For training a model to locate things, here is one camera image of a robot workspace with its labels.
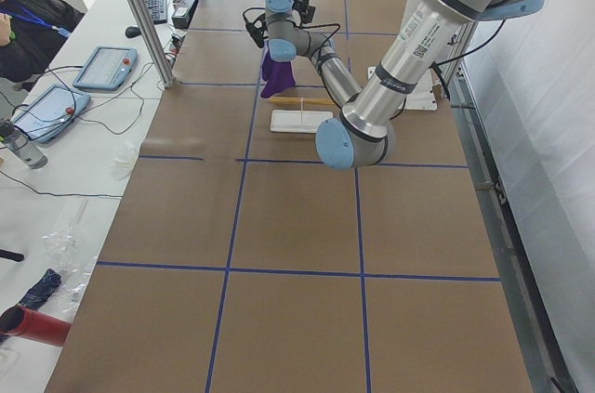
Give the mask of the purple microfibre towel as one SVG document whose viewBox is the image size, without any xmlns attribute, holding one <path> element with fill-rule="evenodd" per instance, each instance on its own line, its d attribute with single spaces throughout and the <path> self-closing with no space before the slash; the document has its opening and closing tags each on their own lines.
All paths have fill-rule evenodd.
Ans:
<svg viewBox="0 0 595 393">
<path fill-rule="evenodd" d="M 262 98 L 271 98 L 296 86 L 292 63 L 273 60 L 269 51 L 266 52 L 261 65 L 261 79 L 265 82 L 260 93 Z"/>
</svg>

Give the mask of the clear water bottle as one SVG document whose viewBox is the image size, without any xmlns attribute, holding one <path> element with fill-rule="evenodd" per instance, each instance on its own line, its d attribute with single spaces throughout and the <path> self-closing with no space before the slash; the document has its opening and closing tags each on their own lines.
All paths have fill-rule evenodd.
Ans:
<svg viewBox="0 0 595 393">
<path fill-rule="evenodd" d="M 1 120 L 1 143 L 32 169 L 47 164 L 47 157 L 9 120 Z"/>
</svg>

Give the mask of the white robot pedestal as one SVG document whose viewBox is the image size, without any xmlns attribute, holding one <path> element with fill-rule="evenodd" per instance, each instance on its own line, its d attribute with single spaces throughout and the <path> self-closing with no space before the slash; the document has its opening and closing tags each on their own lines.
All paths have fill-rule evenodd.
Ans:
<svg viewBox="0 0 595 393">
<path fill-rule="evenodd" d="M 378 84 L 379 94 L 384 98 L 390 98 L 393 101 L 400 101 L 401 104 L 396 108 L 394 116 L 404 110 L 409 111 L 435 111 L 437 102 L 432 89 L 432 80 L 430 71 L 422 75 L 413 92 L 410 94 L 401 94 L 392 88 Z"/>
</svg>

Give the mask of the black power box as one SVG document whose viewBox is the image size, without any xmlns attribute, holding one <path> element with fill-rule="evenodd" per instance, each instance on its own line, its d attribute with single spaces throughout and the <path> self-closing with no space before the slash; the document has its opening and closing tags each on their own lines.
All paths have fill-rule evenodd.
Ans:
<svg viewBox="0 0 595 393">
<path fill-rule="evenodd" d="M 171 20 L 176 29 L 186 30 L 190 27 L 198 1 L 199 0 L 179 0 L 179 2 L 174 5 L 175 10 Z"/>
</svg>

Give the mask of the clear plastic wrap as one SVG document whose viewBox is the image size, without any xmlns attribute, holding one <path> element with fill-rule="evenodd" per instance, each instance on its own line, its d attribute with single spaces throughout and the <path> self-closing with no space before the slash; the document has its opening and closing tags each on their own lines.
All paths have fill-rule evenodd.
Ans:
<svg viewBox="0 0 595 393">
<path fill-rule="evenodd" d="M 49 266 L 61 277 L 48 309 L 68 322 L 81 305 L 97 257 L 82 225 L 88 203 L 88 199 L 68 201 L 50 232 L 42 237 Z"/>
</svg>

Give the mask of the aluminium frame post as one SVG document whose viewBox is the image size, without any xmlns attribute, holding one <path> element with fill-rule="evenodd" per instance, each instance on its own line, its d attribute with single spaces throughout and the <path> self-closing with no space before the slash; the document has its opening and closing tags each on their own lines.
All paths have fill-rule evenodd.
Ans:
<svg viewBox="0 0 595 393">
<path fill-rule="evenodd" d="M 126 0 L 132 11 L 132 14 L 139 26 L 141 36 L 147 47 L 152 62 L 158 71 L 160 80 L 164 88 L 171 87 L 175 82 L 175 76 L 172 73 L 171 66 L 166 59 L 165 52 L 154 28 L 144 0 Z"/>
</svg>

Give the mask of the black computer mouse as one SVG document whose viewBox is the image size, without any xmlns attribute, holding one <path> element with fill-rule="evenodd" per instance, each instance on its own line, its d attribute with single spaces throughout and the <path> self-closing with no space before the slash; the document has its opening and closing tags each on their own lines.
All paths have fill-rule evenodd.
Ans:
<svg viewBox="0 0 595 393">
<path fill-rule="evenodd" d="M 135 38 L 140 35 L 140 29 L 137 26 L 128 26 L 125 29 L 126 38 Z"/>
</svg>

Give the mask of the black keyboard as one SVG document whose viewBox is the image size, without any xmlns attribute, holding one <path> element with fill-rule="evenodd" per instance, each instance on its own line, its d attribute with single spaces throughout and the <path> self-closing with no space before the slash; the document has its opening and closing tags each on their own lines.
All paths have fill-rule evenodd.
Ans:
<svg viewBox="0 0 595 393">
<path fill-rule="evenodd" d="M 167 0 L 143 0 L 145 7 L 147 7 L 151 21 L 154 24 L 167 23 Z"/>
</svg>

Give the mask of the blue teach pendant far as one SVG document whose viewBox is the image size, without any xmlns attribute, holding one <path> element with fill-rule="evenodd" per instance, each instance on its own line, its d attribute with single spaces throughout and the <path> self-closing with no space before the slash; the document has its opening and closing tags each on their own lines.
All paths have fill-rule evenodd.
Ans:
<svg viewBox="0 0 595 393">
<path fill-rule="evenodd" d="M 138 56 L 133 47 L 97 46 L 73 80 L 73 86 L 88 91 L 116 90 L 133 71 Z"/>
</svg>

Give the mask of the folded dark blue umbrella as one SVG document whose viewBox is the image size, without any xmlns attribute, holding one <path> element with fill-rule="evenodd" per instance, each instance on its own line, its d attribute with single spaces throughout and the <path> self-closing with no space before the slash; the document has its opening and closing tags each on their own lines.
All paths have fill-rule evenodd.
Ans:
<svg viewBox="0 0 595 393">
<path fill-rule="evenodd" d="M 61 276 L 54 269 L 47 269 L 41 279 L 21 298 L 19 305 L 38 310 L 61 286 Z"/>
</svg>

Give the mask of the white rack base tray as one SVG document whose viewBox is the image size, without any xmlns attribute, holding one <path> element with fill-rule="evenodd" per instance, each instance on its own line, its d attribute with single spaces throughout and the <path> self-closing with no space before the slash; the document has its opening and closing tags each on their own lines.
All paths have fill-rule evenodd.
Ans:
<svg viewBox="0 0 595 393">
<path fill-rule="evenodd" d="M 304 128 L 300 129 L 299 111 L 273 110 L 270 130 L 276 133 L 314 134 L 319 125 L 334 114 L 331 111 L 304 111 Z"/>
</svg>

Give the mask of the black jacket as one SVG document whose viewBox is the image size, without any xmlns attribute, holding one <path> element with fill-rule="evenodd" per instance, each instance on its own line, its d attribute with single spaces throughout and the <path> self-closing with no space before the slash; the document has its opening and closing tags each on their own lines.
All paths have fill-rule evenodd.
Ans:
<svg viewBox="0 0 595 393">
<path fill-rule="evenodd" d="M 44 72 L 84 16 L 64 0 L 1 0 L 1 76 L 21 83 Z"/>
</svg>

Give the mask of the blue teach pendant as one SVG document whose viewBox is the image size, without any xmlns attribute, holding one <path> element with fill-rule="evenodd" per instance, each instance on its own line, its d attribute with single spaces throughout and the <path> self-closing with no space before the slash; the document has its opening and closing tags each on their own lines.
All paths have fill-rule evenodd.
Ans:
<svg viewBox="0 0 595 393">
<path fill-rule="evenodd" d="M 47 143 L 71 124 L 90 100 L 86 92 L 52 85 L 25 108 L 18 109 L 12 123 L 29 140 Z"/>
<path fill-rule="evenodd" d="M 73 86 L 88 91 L 116 90 L 133 71 L 138 56 L 133 47 L 97 46 L 73 80 Z"/>
</svg>

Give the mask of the blue teach pendant near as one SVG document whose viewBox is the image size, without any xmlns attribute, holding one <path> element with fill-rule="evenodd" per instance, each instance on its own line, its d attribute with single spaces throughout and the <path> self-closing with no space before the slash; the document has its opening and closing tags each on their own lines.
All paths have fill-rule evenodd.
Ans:
<svg viewBox="0 0 595 393">
<path fill-rule="evenodd" d="M 47 143 L 71 124 L 90 100 L 86 92 L 52 85 L 25 108 L 18 109 L 12 123 L 29 140 Z"/>
</svg>

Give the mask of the red cylinder tube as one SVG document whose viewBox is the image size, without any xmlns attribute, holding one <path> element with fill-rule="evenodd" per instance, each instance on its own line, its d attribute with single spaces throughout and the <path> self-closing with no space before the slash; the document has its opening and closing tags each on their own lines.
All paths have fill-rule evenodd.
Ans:
<svg viewBox="0 0 595 393">
<path fill-rule="evenodd" d="M 1 333 L 34 342 L 62 347 L 71 325 L 36 310 L 20 305 L 7 309 L 1 315 Z"/>
</svg>

